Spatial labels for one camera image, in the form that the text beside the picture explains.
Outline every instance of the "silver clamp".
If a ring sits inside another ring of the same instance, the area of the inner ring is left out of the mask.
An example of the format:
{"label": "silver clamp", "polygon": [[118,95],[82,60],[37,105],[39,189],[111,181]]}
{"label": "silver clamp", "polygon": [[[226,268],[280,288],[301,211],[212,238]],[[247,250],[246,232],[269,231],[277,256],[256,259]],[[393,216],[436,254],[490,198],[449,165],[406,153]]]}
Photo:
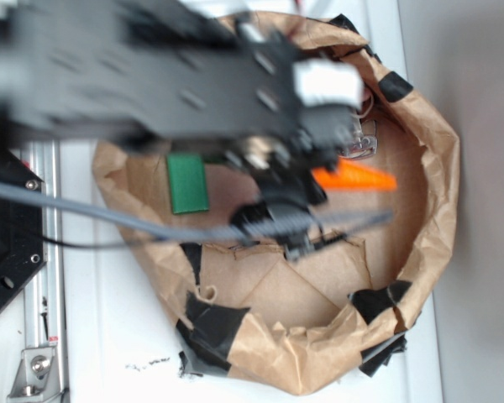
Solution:
{"label": "silver clamp", "polygon": [[355,141],[340,152],[344,158],[362,160],[377,153],[377,122],[375,120],[360,124],[360,120],[354,118],[354,136]]}
{"label": "silver clamp", "polygon": [[60,394],[60,374],[55,347],[26,348],[8,403],[46,402]]}

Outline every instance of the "black tape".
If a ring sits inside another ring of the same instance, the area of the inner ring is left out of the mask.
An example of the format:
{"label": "black tape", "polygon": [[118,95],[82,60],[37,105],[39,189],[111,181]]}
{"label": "black tape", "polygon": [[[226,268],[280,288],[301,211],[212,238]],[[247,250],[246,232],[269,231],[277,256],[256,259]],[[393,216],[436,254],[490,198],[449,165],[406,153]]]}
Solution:
{"label": "black tape", "polygon": [[372,377],[382,366],[388,365],[392,354],[402,353],[407,349],[407,340],[404,333],[399,333],[385,342],[362,352],[362,365],[360,371]]}
{"label": "black tape", "polygon": [[349,300],[365,322],[370,324],[383,311],[397,305],[410,286],[408,281],[396,280],[381,290],[356,291],[349,295]]}
{"label": "black tape", "polygon": [[188,329],[182,321],[176,326],[187,358],[187,363],[183,365],[190,367],[184,368],[184,373],[226,375],[231,368],[227,361],[229,350],[248,311],[249,308],[209,305],[189,293],[186,316],[194,329]]}
{"label": "black tape", "polygon": [[336,25],[337,27],[348,29],[349,31],[353,31],[356,34],[360,34],[351,20],[345,17],[343,14],[340,14],[338,17],[331,19],[328,21],[329,24]]}
{"label": "black tape", "polygon": [[414,88],[395,71],[391,71],[379,81],[379,89],[388,102],[398,102],[406,97]]}
{"label": "black tape", "polygon": [[181,249],[185,253],[188,262],[194,271],[196,285],[200,285],[200,270],[202,269],[202,245],[198,243],[182,243]]}
{"label": "black tape", "polygon": [[[356,34],[360,35],[360,32],[358,29],[354,26],[354,24],[351,22],[351,20],[347,17],[345,17],[343,14],[340,14],[338,17],[331,19],[328,21],[329,24],[335,25],[337,27],[343,28],[343,29],[348,29],[349,31],[355,32]],[[379,56],[375,53],[373,53],[373,50],[371,47],[367,44],[364,46],[364,49],[366,52],[368,52],[368,55],[371,57],[375,57],[379,62],[381,62],[381,59],[379,59]]]}

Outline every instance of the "black mounting plate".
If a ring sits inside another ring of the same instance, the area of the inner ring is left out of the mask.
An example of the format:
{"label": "black mounting plate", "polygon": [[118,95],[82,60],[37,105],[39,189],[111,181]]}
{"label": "black mounting plate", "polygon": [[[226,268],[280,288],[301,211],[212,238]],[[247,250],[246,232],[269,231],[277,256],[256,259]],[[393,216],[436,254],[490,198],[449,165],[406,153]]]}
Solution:
{"label": "black mounting plate", "polygon": [[[2,149],[0,181],[31,191],[41,191],[43,185],[34,172]],[[43,234],[42,209],[0,200],[0,312],[45,264],[43,241],[34,234]]]}

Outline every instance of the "orange object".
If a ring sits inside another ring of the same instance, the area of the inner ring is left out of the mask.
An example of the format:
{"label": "orange object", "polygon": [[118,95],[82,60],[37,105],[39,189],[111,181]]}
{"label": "orange object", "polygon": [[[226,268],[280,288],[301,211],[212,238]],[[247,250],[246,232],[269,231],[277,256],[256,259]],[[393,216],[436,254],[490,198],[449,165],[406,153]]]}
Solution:
{"label": "orange object", "polygon": [[318,168],[312,173],[326,191],[394,191],[397,188],[394,175],[341,157],[337,172]]}

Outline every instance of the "bolt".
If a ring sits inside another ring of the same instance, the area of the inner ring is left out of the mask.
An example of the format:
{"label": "bolt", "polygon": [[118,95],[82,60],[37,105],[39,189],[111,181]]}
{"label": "bolt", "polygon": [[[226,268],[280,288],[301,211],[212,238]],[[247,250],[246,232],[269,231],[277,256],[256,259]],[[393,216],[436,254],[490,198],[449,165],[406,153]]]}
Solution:
{"label": "bolt", "polygon": [[43,355],[38,355],[32,359],[32,370],[36,374],[42,374],[43,372],[48,372],[50,367],[50,360]]}
{"label": "bolt", "polygon": [[23,387],[22,396],[33,396],[37,395],[39,391],[33,385],[26,385]]}
{"label": "bolt", "polygon": [[26,182],[24,186],[26,186],[26,189],[28,189],[29,191],[35,191],[39,187],[39,183],[31,179],[28,182]]}

